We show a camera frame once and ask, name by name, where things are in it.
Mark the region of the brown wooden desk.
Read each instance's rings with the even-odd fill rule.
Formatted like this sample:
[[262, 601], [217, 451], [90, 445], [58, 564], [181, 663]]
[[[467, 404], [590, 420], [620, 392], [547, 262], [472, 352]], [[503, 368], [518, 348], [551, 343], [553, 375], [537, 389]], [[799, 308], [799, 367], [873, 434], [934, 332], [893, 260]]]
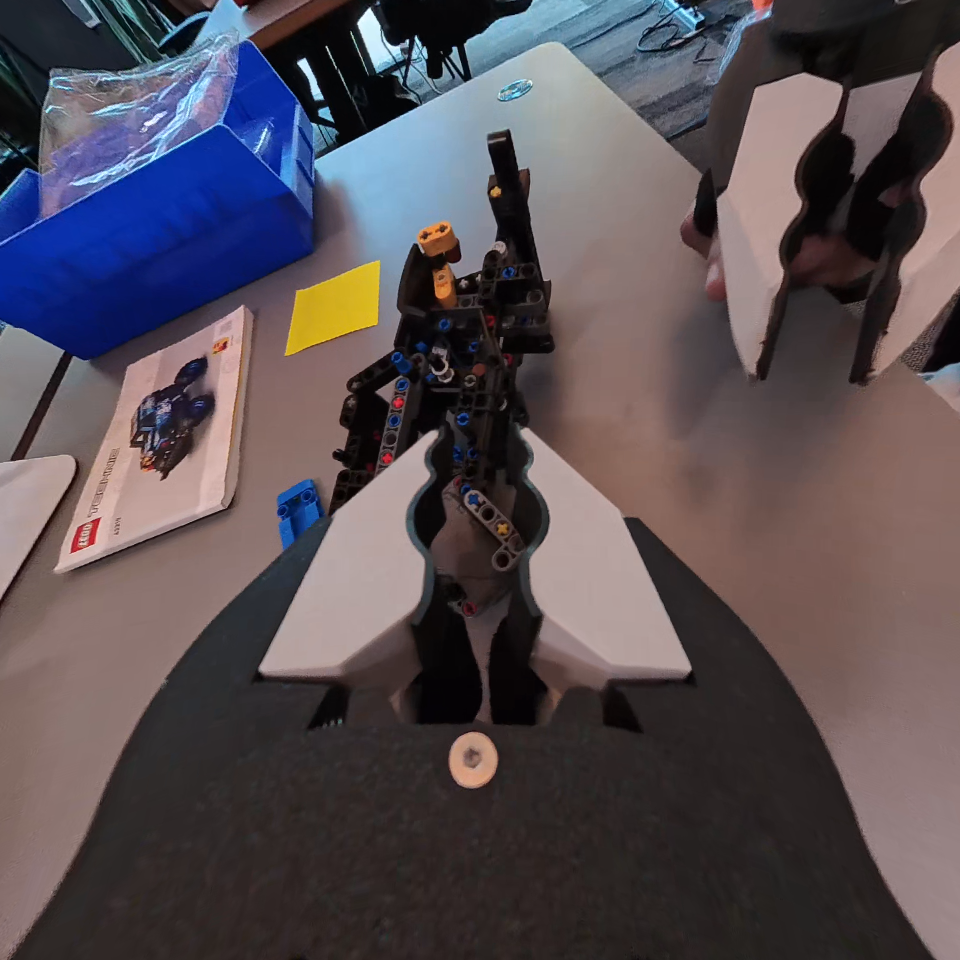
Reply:
[[243, 33], [262, 52], [318, 27], [324, 38], [340, 38], [356, 26], [373, 1], [255, 1], [239, 6]]

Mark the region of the black office chair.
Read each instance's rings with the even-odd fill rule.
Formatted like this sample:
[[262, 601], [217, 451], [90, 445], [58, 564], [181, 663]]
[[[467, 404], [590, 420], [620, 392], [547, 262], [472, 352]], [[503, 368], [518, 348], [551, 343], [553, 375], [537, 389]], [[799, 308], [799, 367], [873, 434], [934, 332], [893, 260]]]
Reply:
[[431, 80], [451, 74], [472, 78], [466, 53], [467, 41], [480, 36], [499, 20], [526, 13], [532, 1], [377, 1], [373, 14], [391, 46], [409, 44], [407, 65], [412, 65], [419, 42], [426, 54], [426, 73]]

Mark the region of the lego instruction booklet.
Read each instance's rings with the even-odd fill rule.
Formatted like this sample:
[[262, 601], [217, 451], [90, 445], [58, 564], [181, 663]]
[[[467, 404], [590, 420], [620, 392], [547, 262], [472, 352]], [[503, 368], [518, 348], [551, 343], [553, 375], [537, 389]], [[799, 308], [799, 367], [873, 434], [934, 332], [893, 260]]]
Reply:
[[241, 306], [127, 367], [55, 573], [231, 505], [254, 322], [253, 311]]

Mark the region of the clear plastic bag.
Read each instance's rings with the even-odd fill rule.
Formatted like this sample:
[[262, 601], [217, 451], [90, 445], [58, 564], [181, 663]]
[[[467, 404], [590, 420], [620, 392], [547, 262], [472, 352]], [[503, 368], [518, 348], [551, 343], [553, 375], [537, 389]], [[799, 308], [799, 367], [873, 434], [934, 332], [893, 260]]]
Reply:
[[55, 68], [40, 124], [39, 215], [50, 218], [219, 127], [276, 166], [294, 105], [234, 30], [126, 70]]

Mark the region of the dark blue chair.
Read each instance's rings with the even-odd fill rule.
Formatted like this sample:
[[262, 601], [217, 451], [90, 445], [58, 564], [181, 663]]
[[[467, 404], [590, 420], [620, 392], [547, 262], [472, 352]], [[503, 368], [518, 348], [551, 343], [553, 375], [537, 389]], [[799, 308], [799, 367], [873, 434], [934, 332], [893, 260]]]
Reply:
[[157, 54], [159, 56], [176, 56], [186, 52], [198, 40], [210, 16], [211, 10], [201, 10], [187, 16], [171, 30], [168, 30], [159, 42], [154, 44]]

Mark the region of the person's right hand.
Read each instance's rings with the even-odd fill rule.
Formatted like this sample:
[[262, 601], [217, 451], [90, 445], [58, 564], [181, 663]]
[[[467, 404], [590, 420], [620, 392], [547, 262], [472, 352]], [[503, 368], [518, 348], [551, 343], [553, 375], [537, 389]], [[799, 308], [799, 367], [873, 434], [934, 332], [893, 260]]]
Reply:
[[714, 235], [703, 234], [699, 230], [695, 222], [694, 205], [690, 206], [681, 222], [679, 235], [681, 242], [705, 262], [704, 292], [706, 298], [712, 303], [725, 302], [727, 284], [719, 239]]

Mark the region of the black lego vehicle chassis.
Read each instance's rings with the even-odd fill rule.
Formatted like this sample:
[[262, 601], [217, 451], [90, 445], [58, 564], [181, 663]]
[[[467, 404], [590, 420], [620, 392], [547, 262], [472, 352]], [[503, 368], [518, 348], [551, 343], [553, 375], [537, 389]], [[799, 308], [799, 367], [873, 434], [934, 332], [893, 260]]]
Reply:
[[544, 277], [529, 208], [530, 172], [519, 166], [510, 129], [486, 137], [492, 173], [486, 198], [494, 242], [478, 270], [457, 276], [460, 241], [450, 222], [416, 235], [397, 294], [392, 350], [348, 379], [340, 424], [342, 468], [329, 500], [335, 513], [431, 430], [448, 426], [443, 494], [496, 542], [494, 575], [513, 571], [525, 543], [492, 499], [508, 477], [512, 429], [529, 424], [518, 387], [527, 354], [555, 348]]

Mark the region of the blue plastic bin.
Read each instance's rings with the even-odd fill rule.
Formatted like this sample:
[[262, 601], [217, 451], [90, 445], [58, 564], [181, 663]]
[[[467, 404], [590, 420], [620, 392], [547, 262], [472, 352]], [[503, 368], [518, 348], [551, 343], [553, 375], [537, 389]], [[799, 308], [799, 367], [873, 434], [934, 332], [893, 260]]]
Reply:
[[41, 213], [24, 169], [1, 199], [1, 320], [92, 359], [314, 248], [313, 126], [250, 41], [222, 119]]

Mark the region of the yellow sticky note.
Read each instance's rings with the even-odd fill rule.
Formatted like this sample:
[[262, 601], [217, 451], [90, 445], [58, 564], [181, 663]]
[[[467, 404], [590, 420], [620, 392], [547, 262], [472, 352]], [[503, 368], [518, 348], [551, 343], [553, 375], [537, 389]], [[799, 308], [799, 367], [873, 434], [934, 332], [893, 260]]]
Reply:
[[378, 326], [379, 286], [372, 261], [296, 291], [285, 356]]

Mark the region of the blue lego piece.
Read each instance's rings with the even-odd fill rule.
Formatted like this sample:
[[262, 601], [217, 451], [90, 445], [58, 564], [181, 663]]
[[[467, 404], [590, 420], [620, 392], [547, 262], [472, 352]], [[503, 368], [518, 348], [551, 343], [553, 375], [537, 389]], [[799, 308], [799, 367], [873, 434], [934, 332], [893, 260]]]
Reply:
[[276, 497], [275, 511], [283, 551], [294, 545], [309, 528], [327, 516], [318, 487], [312, 478], [283, 490]]

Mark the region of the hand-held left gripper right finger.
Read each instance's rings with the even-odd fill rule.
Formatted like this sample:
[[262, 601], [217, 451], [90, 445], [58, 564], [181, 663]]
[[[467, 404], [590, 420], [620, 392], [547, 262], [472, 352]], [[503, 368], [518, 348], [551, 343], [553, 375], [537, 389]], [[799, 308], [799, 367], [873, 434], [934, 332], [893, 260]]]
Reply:
[[549, 690], [686, 680], [691, 673], [666, 607], [618, 507], [532, 430], [527, 479], [546, 532], [529, 560], [542, 620], [531, 666]]

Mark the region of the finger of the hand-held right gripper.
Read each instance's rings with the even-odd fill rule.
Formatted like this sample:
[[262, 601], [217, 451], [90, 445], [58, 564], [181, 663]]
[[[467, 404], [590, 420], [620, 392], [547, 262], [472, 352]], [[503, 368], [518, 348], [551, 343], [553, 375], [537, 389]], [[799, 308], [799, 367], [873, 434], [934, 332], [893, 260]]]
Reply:
[[849, 381], [876, 378], [938, 319], [959, 285], [959, 45], [942, 50], [920, 84], [920, 132], [941, 129], [908, 180], [870, 287]]
[[751, 380], [767, 378], [786, 311], [785, 242], [808, 203], [798, 172], [834, 124], [841, 82], [798, 73], [717, 87], [717, 230], [731, 336]]

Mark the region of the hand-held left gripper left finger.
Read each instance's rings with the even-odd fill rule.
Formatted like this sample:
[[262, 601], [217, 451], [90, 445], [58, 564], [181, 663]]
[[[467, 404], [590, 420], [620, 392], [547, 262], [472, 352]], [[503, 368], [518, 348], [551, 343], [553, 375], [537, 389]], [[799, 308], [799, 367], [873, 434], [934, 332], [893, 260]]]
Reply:
[[332, 516], [259, 664], [261, 677], [390, 697], [420, 673], [412, 622], [427, 558], [410, 512], [431, 483], [427, 457], [439, 438], [427, 432]]

